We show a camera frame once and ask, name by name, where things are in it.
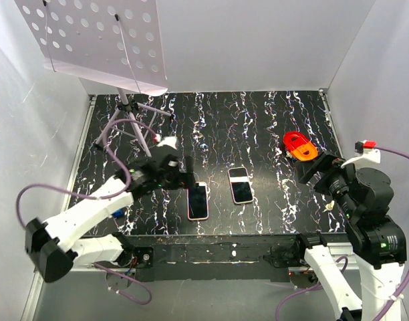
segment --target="blue object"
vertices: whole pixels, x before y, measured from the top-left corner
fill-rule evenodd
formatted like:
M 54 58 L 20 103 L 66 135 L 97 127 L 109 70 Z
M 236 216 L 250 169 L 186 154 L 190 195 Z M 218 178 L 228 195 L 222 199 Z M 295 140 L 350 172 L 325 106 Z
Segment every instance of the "blue object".
M 122 212 L 121 209 L 119 209 L 119 210 L 117 210 L 117 211 L 115 211 L 115 212 L 112 213 L 112 216 L 115 217 L 115 218 L 121 217 L 121 216 L 123 216 L 123 215 L 124 215 L 124 214 L 123 214 L 123 212 Z

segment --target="white panel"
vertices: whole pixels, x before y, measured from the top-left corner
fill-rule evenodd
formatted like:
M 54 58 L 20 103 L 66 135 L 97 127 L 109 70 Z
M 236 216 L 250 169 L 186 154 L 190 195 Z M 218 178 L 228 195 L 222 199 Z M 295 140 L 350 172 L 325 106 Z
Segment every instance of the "white panel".
M 409 153 L 409 1 L 376 1 L 328 98 L 346 157 L 363 139 Z M 379 168 L 392 180 L 389 215 L 406 234 L 409 261 L 409 160 L 382 152 Z M 409 315 L 409 286 L 404 294 Z
M 374 1 L 157 0 L 168 90 L 327 88 Z
M 16 3 L 57 71 L 137 92 L 133 71 L 142 92 L 160 95 L 166 91 L 155 0 L 47 0 L 47 7 L 42 0 Z M 45 66 L 51 68 L 50 60 Z
M 33 278 L 16 195 L 35 182 L 67 185 L 89 100 L 77 78 L 42 68 L 42 59 L 14 1 L 0 0 L 0 320 L 20 320 Z M 62 201 L 28 191 L 22 215 L 48 218 Z

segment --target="red object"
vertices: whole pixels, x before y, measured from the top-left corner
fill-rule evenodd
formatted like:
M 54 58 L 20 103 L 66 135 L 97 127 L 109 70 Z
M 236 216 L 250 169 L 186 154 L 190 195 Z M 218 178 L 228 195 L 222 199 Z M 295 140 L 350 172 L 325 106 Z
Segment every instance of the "red object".
M 316 147 L 300 132 L 287 132 L 283 137 L 283 144 L 299 161 L 311 161 L 317 157 Z
M 374 142 L 373 140 L 367 140 L 364 143 L 364 148 L 366 149 L 374 149 L 374 147 L 377 145 L 377 142 Z

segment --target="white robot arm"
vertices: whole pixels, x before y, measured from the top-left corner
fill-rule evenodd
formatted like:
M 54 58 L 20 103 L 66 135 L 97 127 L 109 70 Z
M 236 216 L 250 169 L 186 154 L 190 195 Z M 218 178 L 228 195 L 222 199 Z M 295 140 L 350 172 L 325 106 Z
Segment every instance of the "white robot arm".
M 189 188 L 194 185 L 192 160 L 186 157 L 186 172 L 179 171 L 176 137 L 166 137 L 153 148 L 152 157 L 128 165 L 132 182 L 128 189 L 111 199 L 85 199 L 43 223 L 33 219 L 26 225 L 25 250 L 45 282 L 54 282 L 71 268 L 109 261 L 125 265 L 132 257 L 132 246 L 121 233 L 83 238 L 93 226 L 133 204 L 135 199 L 155 189 Z M 92 196 L 103 197 L 126 186 L 123 171 L 109 178 Z
M 300 183 L 307 183 L 315 173 L 321 173 L 314 189 L 333 197 L 347 218 L 346 233 L 360 271 L 362 300 L 338 270 L 319 233 L 297 237 L 300 258 L 319 278 L 336 320 L 373 320 L 389 300 L 394 303 L 381 320 L 401 318 L 400 301 L 392 295 L 404 271 L 406 238 L 387 215 L 394 196 L 390 178 L 373 168 L 355 167 L 358 161 L 361 165 L 380 161 L 379 151 L 373 150 L 375 145 L 371 141 L 357 142 L 356 152 L 360 155 L 347 161 L 323 152 L 312 161 L 295 163 Z

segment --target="black table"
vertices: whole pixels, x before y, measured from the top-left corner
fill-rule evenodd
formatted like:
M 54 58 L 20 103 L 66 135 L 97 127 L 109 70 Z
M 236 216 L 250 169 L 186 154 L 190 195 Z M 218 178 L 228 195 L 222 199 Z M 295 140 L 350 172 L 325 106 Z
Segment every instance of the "black table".
M 118 169 L 92 146 L 114 112 L 116 99 L 115 95 L 97 97 L 75 191 L 95 191 Z M 173 122 L 158 115 L 153 129 L 162 136 L 176 135 L 183 153 L 192 155 L 196 179 L 210 187 L 209 219 L 187 219 L 186 191 L 160 190 L 124 209 L 124 217 L 103 221 L 90 235 L 114 231 L 126 235 L 235 235 L 344 230 L 338 209 L 327 211 L 328 200 L 313 192 L 316 180 L 299 185 L 280 149 L 283 135 L 297 130 L 319 150 L 338 153 L 317 92 L 166 94 L 157 98 L 135 95 L 135 100 L 176 114 Z M 137 119 L 148 123 L 152 115 L 140 110 Z M 119 125 L 119 129 L 132 132 L 128 123 Z M 125 163 L 144 156 L 129 136 L 113 131 L 111 141 L 111 148 Z M 248 205 L 235 205 L 231 197 L 227 171 L 240 166 L 247 168 L 255 192 L 253 203 Z M 77 202 L 72 199 L 71 205 Z

